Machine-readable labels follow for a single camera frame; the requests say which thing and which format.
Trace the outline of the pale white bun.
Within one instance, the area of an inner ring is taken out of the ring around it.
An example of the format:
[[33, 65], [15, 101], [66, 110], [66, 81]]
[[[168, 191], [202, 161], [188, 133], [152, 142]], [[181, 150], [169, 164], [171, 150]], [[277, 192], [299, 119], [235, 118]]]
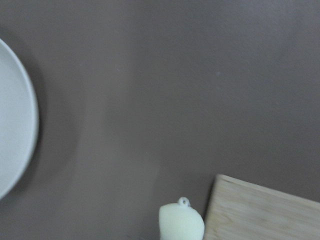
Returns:
[[191, 207], [186, 197], [159, 208], [159, 235], [161, 240], [202, 240], [205, 224], [201, 215]]

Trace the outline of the wooden cutting board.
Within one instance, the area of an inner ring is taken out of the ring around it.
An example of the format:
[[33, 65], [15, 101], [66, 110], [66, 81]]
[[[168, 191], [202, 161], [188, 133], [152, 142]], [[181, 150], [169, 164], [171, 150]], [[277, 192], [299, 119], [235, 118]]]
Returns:
[[219, 174], [205, 217], [206, 240], [318, 240], [320, 204]]

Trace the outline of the round white plate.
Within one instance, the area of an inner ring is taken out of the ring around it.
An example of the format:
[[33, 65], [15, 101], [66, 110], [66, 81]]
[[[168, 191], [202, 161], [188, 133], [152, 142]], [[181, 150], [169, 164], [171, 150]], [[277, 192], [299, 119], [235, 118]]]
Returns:
[[20, 59], [0, 42], [0, 197], [19, 182], [33, 157], [39, 107], [32, 81]]

